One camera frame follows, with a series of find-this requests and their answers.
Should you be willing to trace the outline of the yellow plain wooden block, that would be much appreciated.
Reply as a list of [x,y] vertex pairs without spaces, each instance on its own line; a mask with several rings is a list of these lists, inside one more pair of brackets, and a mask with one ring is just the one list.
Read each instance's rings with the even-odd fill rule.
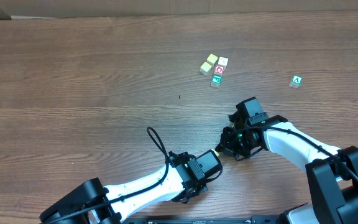
[[217,151],[215,151],[214,149],[211,149],[214,153],[215,153],[215,155],[217,156],[217,157],[219,157],[219,153],[217,152]]

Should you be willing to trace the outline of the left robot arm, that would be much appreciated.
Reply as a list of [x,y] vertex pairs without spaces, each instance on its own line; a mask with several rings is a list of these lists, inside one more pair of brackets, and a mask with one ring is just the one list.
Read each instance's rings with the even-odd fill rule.
[[166,163],[153,174],[118,185],[102,185],[98,178],[87,180],[43,211],[39,218],[42,223],[123,223],[155,203],[188,203],[207,191],[206,184],[222,171],[221,161],[213,150],[198,157],[187,152],[169,152]]

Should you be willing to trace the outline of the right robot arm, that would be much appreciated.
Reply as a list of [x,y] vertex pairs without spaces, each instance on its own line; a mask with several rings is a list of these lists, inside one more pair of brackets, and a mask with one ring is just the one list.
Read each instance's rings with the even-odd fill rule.
[[358,147],[320,142],[282,116],[269,117],[255,97],[228,118],[217,151],[242,161],[266,150],[306,173],[311,203],[286,210],[277,223],[358,223]]

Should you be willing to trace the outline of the green picture block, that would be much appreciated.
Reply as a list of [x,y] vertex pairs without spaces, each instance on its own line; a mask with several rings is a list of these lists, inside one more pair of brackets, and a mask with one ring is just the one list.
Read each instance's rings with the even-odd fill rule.
[[215,88],[219,88],[222,82],[222,76],[221,75],[213,75],[211,79],[211,86]]

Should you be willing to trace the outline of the red circle block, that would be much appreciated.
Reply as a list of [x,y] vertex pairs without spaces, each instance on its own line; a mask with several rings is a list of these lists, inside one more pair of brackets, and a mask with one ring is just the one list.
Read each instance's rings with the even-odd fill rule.
[[216,66],[214,67],[214,74],[215,74],[215,75],[220,75],[220,76],[222,76],[223,73],[224,73],[224,67],[222,67],[222,66],[220,66],[220,65],[216,65]]

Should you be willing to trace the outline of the green letter A block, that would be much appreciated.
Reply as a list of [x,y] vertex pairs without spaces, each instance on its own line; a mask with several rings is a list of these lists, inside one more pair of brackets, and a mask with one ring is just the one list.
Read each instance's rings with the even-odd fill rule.
[[294,75],[292,77],[292,80],[291,80],[290,84],[289,84],[289,87],[298,88],[298,87],[301,86],[302,81],[303,81],[303,77],[298,76],[298,75]]

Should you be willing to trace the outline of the yellow block lower left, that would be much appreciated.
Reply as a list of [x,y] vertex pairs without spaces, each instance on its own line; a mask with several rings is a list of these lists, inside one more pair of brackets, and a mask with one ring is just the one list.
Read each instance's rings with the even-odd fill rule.
[[200,73],[202,73],[205,76],[208,76],[208,75],[212,74],[213,73],[213,66],[208,62],[204,62],[200,66]]

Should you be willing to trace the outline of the white block top right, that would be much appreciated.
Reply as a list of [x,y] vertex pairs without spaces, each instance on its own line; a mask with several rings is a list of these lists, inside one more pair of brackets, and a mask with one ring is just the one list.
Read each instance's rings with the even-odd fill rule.
[[226,58],[226,57],[219,57],[218,58],[218,65],[220,67],[222,67],[223,69],[226,69],[227,64],[228,64],[228,58]]

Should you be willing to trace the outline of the yellow block upper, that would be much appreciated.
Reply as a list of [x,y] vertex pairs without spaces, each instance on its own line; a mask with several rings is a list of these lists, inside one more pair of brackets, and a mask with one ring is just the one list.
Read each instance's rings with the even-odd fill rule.
[[216,64],[216,62],[218,61],[218,56],[216,56],[215,54],[210,54],[208,57],[207,57],[207,59],[206,59],[206,61],[209,63],[209,64],[211,64],[211,65],[215,65]]

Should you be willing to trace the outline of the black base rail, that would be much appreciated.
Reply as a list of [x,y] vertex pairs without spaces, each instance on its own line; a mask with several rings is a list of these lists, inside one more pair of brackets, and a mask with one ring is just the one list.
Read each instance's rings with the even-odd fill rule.
[[307,224],[318,223],[311,205],[304,203],[279,215],[253,215],[247,218],[127,218],[123,224]]

